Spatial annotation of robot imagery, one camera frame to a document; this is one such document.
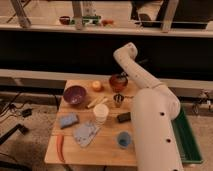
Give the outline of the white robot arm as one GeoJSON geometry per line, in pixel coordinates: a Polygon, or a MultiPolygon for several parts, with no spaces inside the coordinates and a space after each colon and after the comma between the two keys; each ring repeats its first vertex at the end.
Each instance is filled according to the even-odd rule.
{"type": "Polygon", "coordinates": [[[135,62],[136,46],[129,42],[113,56],[139,91],[131,104],[138,171],[184,171],[171,121],[180,113],[177,96],[135,62]]]}

